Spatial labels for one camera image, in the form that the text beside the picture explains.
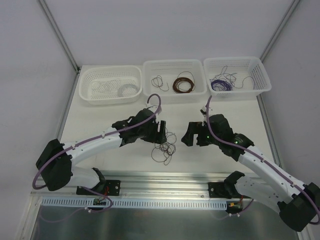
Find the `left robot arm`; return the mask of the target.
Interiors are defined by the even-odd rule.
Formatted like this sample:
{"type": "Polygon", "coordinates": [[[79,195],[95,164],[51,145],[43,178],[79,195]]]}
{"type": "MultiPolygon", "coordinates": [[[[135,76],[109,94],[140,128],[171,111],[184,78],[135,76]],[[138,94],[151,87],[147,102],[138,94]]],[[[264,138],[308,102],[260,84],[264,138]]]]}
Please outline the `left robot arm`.
{"type": "Polygon", "coordinates": [[[99,195],[105,192],[107,180],[96,168],[82,168],[78,164],[101,152],[133,144],[141,139],[152,144],[166,142],[166,121],[157,121],[151,108],[140,110],[135,116],[113,123],[99,135],[89,139],[61,143],[58,139],[48,142],[35,166],[37,177],[51,192],[63,187],[77,188],[79,195],[99,195]]]}

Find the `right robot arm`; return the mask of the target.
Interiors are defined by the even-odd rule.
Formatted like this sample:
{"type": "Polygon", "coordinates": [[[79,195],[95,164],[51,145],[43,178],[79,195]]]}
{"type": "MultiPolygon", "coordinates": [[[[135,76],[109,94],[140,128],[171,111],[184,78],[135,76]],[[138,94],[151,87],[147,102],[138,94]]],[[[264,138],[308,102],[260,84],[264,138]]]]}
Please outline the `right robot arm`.
{"type": "Polygon", "coordinates": [[[223,182],[218,194],[223,198],[243,195],[252,198],[279,214],[292,230],[301,232],[314,225],[320,216],[320,188],[293,177],[267,157],[254,142],[241,133],[233,132],[223,114],[206,115],[204,121],[189,122],[181,142],[191,147],[216,145],[222,153],[258,175],[265,184],[234,171],[223,182]]]}

